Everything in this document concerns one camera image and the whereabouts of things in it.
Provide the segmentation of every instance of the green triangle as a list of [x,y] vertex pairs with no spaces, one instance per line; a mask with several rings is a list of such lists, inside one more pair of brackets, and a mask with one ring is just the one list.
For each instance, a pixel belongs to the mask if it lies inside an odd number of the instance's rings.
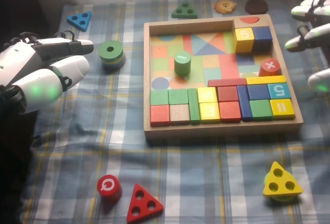
[[190,2],[184,1],[172,12],[172,18],[196,19],[197,11]]

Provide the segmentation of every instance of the blue triangle print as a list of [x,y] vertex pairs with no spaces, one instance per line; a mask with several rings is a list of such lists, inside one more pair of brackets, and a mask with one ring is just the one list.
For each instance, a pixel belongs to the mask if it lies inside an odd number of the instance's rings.
[[70,23],[72,26],[78,28],[79,30],[86,32],[91,17],[92,17],[92,12],[87,11],[80,14],[69,15],[67,17],[67,22]]
[[196,53],[203,48],[207,44],[206,41],[202,40],[200,37],[196,35],[191,36],[191,44],[192,44],[192,53],[196,55]]
[[223,51],[217,49],[213,45],[207,43],[203,48],[201,48],[197,53],[194,55],[196,56],[204,56],[204,55],[219,55],[219,54],[225,54]]

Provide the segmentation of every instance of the plaid tablecloth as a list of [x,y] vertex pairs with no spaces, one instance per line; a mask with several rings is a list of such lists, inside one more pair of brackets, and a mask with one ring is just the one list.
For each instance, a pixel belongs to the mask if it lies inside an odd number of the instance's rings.
[[[149,223],[330,223],[330,103],[307,88],[308,76],[328,67],[318,49],[283,50],[305,121],[299,133],[225,137],[213,139],[212,146],[148,146],[143,24],[174,20],[171,12],[181,1],[64,7],[59,30],[72,29],[79,39],[93,41],[95,50],[86,55],[91,69],[84,80],[39,112],[19,213],[23,223],[125,223],[135,183],[165,207]],[[222,16],[213,10],[217,0],[190,1],[200,18]],[[233,1],[238,4],[233,15],[246,14],[247,0]],[[300,25],[290,15],[299,0],[266,1],[284,48]],[[92,11],[87,32],[66,22],[67,15],[87,10]],[[107,40],[122,42],[127,56],[113,74],[103,72],[98,56]],[[304,189],[298,201],[276,204],[262,196],[274,161]],[[118,176],[123,188],[111,210],[96,190],[104,174]]]

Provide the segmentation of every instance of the blue plaid fabric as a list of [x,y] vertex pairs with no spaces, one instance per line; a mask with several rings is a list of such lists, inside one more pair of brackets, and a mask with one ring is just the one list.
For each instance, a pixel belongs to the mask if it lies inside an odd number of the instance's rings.
[[[318,49],[283,49],[305,122],[298,133],[205,139],[205,146],[147,144],[143,24],[175,20],[171,13],[180,1],[64,7],[59,30],[72,29],[79,39],[93,41],[95,50],[86,55],[90,73],[39,112],[22,194],[22,223],[125,223],[135,183],[164,205],[163,215],[148,223],[330,223],[330,102],[307,87],[310,74],[328,67]],[[190,1],[200,18],[222,16],[213,9],[217,0]],[[237,9],[232,15],[245,15],[247,0],[233,1]],[[290,15],[300,0],[266,1],[284,48],[301,24]],[[88,10],[92,19],[86,32],[66,22],[67,15]],[[98,56],[98,47],[108,40],[122,42],[127,57],[124,67],[113,74],[104,73]],[[274,161],[304,189],[291,204],[262,195],[264,177]],[[96,190],[104,174],[117,176],[123,189],[111,210]]]

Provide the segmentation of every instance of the green disc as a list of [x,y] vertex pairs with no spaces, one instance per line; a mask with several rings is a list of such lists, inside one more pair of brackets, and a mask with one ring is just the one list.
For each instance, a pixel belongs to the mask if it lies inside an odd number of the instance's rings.
[[180,51],[174,57],[174,71],[179,76],[187,76],[190,73],[191,55],[186,51]]
[[[269,178],[269,173],[267,173],[267,175],[265,176],[263,184],[266,184],[266,181],[268,180],[268,178]],[[295,197],[296,196],[272,196],[271,198],[273,198],[274,200],[279,201],[279,202],[289,202]]]
[[98,49],[98,54],[105,63],[119,60],[123,53],[122,44],[115,40],[102,43]]

